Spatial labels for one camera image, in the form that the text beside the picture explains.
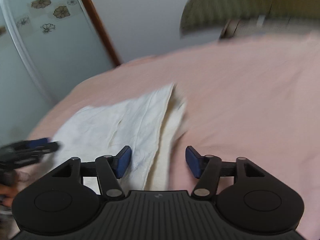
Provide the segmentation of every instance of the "white towel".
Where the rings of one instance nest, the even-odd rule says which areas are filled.
[[[171,148],[185,106],[171,84],[112,106],[84,107],[52,138],[62,144],[52,156],[53,168],[73,156],[91,162],[116,155],[129,145],[132,160],[120,180],[123,190],[167,190]],[[100,193],[96,178],[84,178],[84,185]]]

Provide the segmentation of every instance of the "floral decoration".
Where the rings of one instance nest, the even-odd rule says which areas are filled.
[[[59,19],[70,16],[67,6],[59,6],[54,10],[53,15]]]
[[[36,8],[36,9],[40,9],[40,8],[45,8],[50,4],[51,4],[50,0],[35,0],[35,1],[31,2],[31,7]]]
[[[2,36],[2,35],[4,35],[5,33],[7,32],[7,29],[5,28],[5,26],[0,26],[0,37]]]
[[[27,25],[28,23],[30,23],[29,16],[23,17],[17,22],[17,28],[20,28],[23,25]]]
[[[52,30],[55,30],[56,26],[51,23],[47,23],[47,24],[42,25],[40,28],[42,29],[43,33],[49,33]]]
[[[69,0],[69,1],[67,1],[68,5],[76,5],[77,3],[78,3],[77,0]]]

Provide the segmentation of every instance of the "pink fabric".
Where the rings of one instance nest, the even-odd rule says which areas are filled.
[[[115,104],[171,82],[187,99],[189,128],[172,154],[170,188],[191,190],[196,182],[184,158],[188,145],[223,161],[245,156],[302,196],[298,231],[318,240],[320,38],[231,40],[124,64],[79,84],[30,138],[51,137],[84,106]]]

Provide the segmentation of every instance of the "brown wooden trim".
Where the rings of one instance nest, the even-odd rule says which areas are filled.
[[[120,59],[119,59],[115,49],[112,46],[112,43],[109,39],[109,35],[106,32],[106,30],[102,24],[102,21],[100,20],[100,17],[98,15],[92,1],[91,0],[81,0],[81,1],[84,5],[89,17],[90,17],[95,29],[97,30],[103,45],[105,46],[109,56],[111,57],[113,64],[115,65],[115,67],[121,65]]]

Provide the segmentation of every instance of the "silver screw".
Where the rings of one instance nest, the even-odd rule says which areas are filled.
[[[122,195],[122,191],[119,190],[119,189],[116,189],[116,188],[113,188],[113,189],[109,189],[107,192],[106,192],[107,196],[109,197],[119,197]]]
[[[205,197],[205,196],[208,196],[210,194],[210,191],[207,190],[206,188],[198,188],[193,193],[195,195],[197,195],[198,197]]]

